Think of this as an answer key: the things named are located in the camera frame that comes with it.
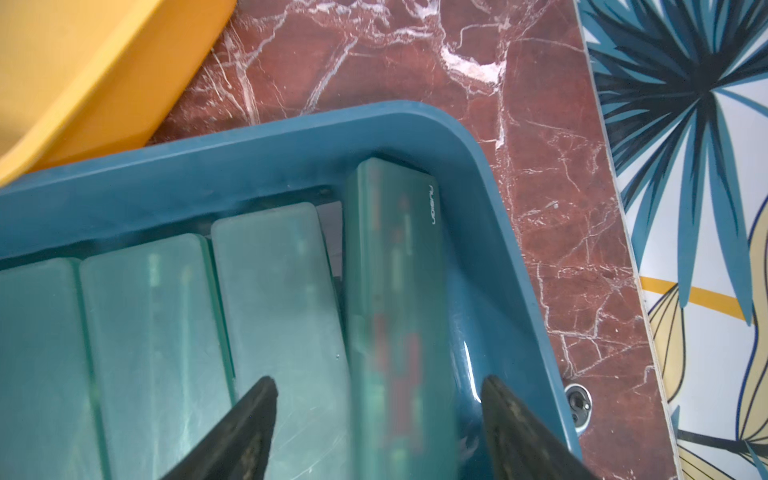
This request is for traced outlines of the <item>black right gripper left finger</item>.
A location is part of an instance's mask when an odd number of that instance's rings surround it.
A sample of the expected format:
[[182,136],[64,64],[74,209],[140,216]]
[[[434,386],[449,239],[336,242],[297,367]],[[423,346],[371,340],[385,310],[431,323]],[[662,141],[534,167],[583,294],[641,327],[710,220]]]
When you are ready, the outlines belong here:
[[273,378],[260,378],[173,467],[167,479],[263,479],[277,414]]

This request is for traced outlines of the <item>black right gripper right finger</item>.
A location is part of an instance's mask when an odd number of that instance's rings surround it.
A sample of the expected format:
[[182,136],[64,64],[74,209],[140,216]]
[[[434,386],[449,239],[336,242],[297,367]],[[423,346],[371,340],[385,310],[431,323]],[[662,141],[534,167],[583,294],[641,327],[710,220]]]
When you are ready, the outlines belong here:
[[595,477],[495,375],[483,380],[481,406],[496,479]]

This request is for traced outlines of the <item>teal plastic tray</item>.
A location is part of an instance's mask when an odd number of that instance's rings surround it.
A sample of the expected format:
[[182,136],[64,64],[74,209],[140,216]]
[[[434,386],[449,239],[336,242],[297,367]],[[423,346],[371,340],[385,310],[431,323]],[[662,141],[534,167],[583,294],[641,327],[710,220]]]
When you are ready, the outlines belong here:
[[26,174],[1,191],[1,265],[90,254],[198,230],[269,204],[341,200],[377,157],[432,175],[447,256],[461,426],[498,376],[581,455],[555,356],[489,164],[453,117],[387,101],[108,155]]

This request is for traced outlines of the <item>green pencil case back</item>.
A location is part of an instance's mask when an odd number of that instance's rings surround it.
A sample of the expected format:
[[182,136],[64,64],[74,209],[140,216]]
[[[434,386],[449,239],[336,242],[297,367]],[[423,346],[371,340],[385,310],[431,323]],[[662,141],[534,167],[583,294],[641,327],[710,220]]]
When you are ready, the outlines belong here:
[[264,376],[278,391],[266,478],[351,478],[350,375],[315,206],[221,219],[211,235],[236,392]]

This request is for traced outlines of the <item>yellow plastic tray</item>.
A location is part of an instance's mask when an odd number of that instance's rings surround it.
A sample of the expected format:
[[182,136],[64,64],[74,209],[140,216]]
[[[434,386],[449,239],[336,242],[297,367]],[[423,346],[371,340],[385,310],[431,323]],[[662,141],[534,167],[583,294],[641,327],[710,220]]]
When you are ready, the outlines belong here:
[[233,1],[4,1],[1,183],[144,146]]

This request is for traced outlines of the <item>green pencil case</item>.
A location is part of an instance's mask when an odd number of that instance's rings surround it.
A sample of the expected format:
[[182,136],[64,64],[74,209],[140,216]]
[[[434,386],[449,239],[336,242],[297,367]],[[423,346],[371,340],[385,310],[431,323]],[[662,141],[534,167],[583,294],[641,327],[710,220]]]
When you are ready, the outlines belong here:
[[77,261],[1,273],[1,476],[99,479]]
[[111,476],[159,479],[232,405],[207,241],[96,255],[79,274]]
[[221,219],[211,235],[236,392],[264,376],[278,391],[266,478],[351,478],[350,375],[315,206]]
[[437,182],[365,160],[345,185],[343,227],[353,475],[454,479],[458,422]]

